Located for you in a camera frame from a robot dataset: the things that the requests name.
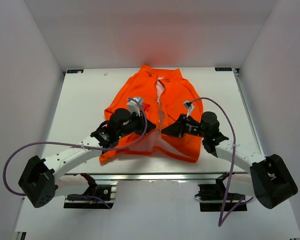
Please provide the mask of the orange jacket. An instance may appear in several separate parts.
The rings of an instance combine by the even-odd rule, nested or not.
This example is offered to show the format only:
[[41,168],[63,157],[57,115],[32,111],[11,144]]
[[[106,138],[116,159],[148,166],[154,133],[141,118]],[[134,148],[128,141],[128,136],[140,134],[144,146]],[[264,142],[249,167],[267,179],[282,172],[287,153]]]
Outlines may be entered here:
[[195,101],[191,117],[199,120],[204,106],[198,101],[193,85],[182,76],[179,69],[157,69],[143,65],[131,76],[104,110],[106,120],[118,108],[126,108],[128,98],[141,97],[147,119],[155,129],[143,138],[135,133],[119,140],[118,149],[99,157],[101,164],[114,159],[118,154],[151,156],[156,151],[188,163],[196,163],[200,157],[202,142],[197,136],[186,134],[182,138],[168,136],[162,130],[172,125],[180,116],[187,114],[186,101]]

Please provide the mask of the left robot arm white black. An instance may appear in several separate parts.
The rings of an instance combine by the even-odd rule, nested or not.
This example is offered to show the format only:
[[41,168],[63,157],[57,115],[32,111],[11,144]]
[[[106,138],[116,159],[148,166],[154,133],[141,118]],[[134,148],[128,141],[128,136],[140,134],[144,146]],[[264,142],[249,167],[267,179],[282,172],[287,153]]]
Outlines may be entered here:
[[66,176],[70,170],[102,154],[119,150],[121,138],[136,134],[139,139],[156,128],[140,109],[129,111],[118,108],[81,144],[55,155],[30,158],[21,174],[18,185],[35,208],[46,205],[54,197],[66,195],[65,189],[80,185],[78,193],[89,200],[95,196],[96,183],[87,174]]

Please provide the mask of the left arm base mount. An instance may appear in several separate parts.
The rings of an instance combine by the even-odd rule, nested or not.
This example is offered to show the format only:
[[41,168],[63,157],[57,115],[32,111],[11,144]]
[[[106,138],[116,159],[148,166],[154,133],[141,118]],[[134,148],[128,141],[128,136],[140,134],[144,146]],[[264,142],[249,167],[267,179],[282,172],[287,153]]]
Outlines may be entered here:
[[79,193],[71,192],[65,197],[64,209],[110,210],[116,198],[117,184],[112,181],[96,181],[91,175],[81,173],[77,178]]

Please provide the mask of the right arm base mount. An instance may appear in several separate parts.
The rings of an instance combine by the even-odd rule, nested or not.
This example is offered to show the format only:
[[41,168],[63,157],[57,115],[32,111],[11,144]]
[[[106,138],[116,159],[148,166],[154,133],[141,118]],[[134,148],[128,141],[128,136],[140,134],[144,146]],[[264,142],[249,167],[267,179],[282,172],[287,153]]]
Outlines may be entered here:
[[[220,213],[222,210],[222,203],[226,191],[228,172],[221,174],[214,173],[194,173],[197,180],[198,192],[194,198],[199,201],[199,209],[201,213]],[[228,192],[224,211],[229,212],[236,203],[239,202],[243,195],[238,193]],[[234,212],[247,212],[248,208],[244,199]]]

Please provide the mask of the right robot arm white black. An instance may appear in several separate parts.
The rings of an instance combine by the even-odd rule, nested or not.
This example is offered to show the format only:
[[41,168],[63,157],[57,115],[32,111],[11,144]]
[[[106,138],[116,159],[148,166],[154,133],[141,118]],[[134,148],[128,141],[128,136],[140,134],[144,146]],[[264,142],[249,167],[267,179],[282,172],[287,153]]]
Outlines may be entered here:
[[179,118],[161,132],[170,137],[183,138],[187,135],[201,137],[202,144],[209,154],[229,162],[247,173],[247,176],[230,177],[224,173],[215,180],[210,193],[200,191],[201,200],[228,199],[233,194],[256,198],[265,208],[277,205],[298,193],[298,187],[284,160],[277,154],[265,156],[241,146],[235,146],[220,132],[220,123],[213,112],[204,112],[201,120],[181,114]]

